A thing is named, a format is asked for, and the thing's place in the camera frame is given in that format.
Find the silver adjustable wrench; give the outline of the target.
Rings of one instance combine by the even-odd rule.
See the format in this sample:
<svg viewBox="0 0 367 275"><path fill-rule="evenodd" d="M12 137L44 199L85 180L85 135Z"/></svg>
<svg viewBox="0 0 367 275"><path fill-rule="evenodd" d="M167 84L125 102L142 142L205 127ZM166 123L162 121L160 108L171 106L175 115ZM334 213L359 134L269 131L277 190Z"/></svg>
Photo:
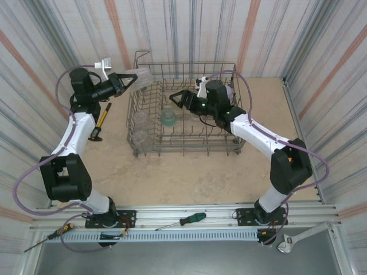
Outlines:
<svg viewBox="0 0 367 275"><path fill-rule="evenodd" d="M297 235L289 235L289 234L283 233L282 234L283 241L277 246L277 250L281 253L288 254L292 251L294 245L297 242L302 241L306 238L312 237L323 231L332 229L333 226L334 226L334 222L325 221L314 227L310 227L307 230L304 230Z"/></svg>

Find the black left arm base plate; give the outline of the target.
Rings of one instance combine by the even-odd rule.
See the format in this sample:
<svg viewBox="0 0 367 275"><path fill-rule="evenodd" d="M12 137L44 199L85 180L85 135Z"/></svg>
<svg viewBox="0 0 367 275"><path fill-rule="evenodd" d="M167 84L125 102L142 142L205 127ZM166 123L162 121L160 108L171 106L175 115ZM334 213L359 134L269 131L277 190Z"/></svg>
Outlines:
<svg viewBox="0 0 367 275"><path fill-rule="evenodd" d="M134 228L136 210L116 210L104 214L94 214L85 220L87 229L124 229Z"/></svg>

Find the yellow black screwdriver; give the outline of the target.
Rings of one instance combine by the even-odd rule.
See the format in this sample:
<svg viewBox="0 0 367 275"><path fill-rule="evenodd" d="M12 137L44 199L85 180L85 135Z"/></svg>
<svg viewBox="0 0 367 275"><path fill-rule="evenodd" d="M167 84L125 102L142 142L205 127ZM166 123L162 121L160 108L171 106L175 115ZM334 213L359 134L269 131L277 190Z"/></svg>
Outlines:
<svg viewBox="0 0 367 275"><path fill-rule="evenodd" d="M48 240L53 240L57 237L60 237L62 233L66 233L68 231L71 231L73 229L73 225L71 223L67 223L65 226L60 227L59 229L55 230L52 234L48 235L45 239L43 239L40 242L37 242L35 245L27 248L26 250L24 250L24 253L32 250L33 248L35 248L36 246L48 241Z"/></svg>

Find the yellow-handled hammer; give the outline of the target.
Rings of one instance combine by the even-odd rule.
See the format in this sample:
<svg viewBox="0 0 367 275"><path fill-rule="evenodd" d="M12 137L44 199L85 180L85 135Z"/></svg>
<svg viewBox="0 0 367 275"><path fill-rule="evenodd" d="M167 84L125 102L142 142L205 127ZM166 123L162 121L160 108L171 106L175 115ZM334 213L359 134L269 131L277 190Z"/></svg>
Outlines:
<svg viewBox="0 0 367 275"><path fill-rule="evenodd" d="M106 116L108 114L108 111L111 108L111 103L108 103L99 122L97 123L96 127L93 129L93 131L91 132L88 140L92 141L92 142L101 142L103 140L102 137L99 136L100 132L101 132L101 127L106 119Z"/></svg>

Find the green textured glass cup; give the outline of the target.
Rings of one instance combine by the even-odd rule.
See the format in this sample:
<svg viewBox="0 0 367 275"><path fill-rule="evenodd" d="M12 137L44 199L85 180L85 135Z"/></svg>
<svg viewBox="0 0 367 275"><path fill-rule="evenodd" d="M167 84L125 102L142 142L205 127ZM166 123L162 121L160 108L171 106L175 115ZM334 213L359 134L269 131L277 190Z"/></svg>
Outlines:
<svg viewBox="0 0 367 275"><path fill-rule="evenodd" d="M177 122L177 115L172 109L165 109L161 114L161 123L165 127L173 127Z"/></svg>

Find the aluminium corner post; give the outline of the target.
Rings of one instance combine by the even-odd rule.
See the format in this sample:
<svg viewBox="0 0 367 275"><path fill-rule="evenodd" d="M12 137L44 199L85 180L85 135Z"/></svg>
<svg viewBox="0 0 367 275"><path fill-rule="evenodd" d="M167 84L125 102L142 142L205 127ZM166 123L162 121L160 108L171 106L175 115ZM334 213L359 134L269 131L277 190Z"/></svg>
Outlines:
<svg viewBox="0 0 367 275"><path fill-rule="evenodd" d="M63 23L61 18L57 17L58 8L52 7L52 4L57 4L56 0L42 0L41 6L45 12L46 26L48 34L50 35L52 46L56 50L56 54L61 60L62 64L67 69L72 69L69 72L72 85L81 84L82 79L87 76L87 69L78 67L81 65L76 53L73 50L72 43L68 38L69 28Z"/></svg>

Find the green black screwdriver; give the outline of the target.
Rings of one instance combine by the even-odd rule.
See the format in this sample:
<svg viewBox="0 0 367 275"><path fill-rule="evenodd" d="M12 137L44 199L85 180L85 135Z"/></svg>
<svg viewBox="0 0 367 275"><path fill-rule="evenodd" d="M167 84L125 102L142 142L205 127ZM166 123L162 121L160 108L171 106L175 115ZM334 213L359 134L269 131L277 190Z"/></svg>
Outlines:
<svg viewBox="0 0 367 275"><path fill-rule="evenodd" d="M191 223L199 222L199 221L201 221L205 218L206 218L206 213L195 213L195 214L190 215L186 218L181 218L178 222L173 223L171 225L167 225L167 226L157 228L155 231L160 231L160 230L167 229L167 228L170 228L170 227L173 227L173 226L178 226L178 225L185 226L185 225L188 225L188 224L191 224Z"/></svg>

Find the long aluminium mounting rail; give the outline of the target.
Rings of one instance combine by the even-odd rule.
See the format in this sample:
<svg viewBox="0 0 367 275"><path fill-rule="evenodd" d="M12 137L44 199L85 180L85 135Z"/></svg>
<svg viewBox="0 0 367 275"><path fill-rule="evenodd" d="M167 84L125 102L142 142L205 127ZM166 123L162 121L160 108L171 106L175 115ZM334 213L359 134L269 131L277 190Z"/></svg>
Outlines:
<svg viewBox="0 0 367 275"><path fill-rule="evenodd" d="M323 205L318 201L291 201L288 203L288 228L314 227L322 222L330 221L339 226L341 218L334 205ZM188 229L229 229L237 227L234 211L238 208L250 208L251 203L225 203L206 205L173 205L173 206L123 206L123 210L136 210L135 230L155 230L177 222L194 213L206 213L207 218L193 223ZM68 218L84 212L82 208L70 208L50 216L33 218L30 230L54 231L62 226Z"/></svg>

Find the aluminium floor edge rail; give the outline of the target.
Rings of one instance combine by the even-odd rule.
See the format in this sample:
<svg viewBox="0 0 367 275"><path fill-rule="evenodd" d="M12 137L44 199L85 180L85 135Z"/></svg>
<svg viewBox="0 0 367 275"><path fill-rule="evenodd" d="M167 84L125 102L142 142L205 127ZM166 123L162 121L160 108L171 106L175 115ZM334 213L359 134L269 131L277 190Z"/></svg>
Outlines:
<svg viewBox="0 0 367 275"><path fill-rule="evenodd" d="M293 120L295 128L296 128L296 132L297 132L299 138L302 139L306 144L306 138L304 137L303 130L302 130L302 127L300 125L300 120L299 120L299 117L296 113L296 109L294 107L294 102L293 102L293 99L291 97L291 90L290 90L289 84L288 84L288 82L285 78L281 77L280 81L282 83L283 92L284 92L284 95L285 95L286 100L287 100L288 107L289 107L290 112L291 112L292 120ZM325 201L324 201L324 198L323 198L322 191L319 189L319 186L313 186L313 189L316 191L316 194L317 194L317 197L318 197L318 200L320 201L320 203L324 205Z"/></svg>

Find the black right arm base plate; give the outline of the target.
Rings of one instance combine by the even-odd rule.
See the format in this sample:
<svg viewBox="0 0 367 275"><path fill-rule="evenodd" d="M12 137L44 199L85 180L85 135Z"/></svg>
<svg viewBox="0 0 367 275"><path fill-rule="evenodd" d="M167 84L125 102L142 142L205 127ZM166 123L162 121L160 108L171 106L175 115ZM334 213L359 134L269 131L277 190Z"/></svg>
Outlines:
<svg viewBox="0 0 367 275"><path fill-rule="evenodd" d="M257 208L239 208L236 209L235 213L238 226L268 226L272 222L276 226L280 226L283 223L288 225L284 207L278 207L271 213L266 213L262 209Z"/></svg>

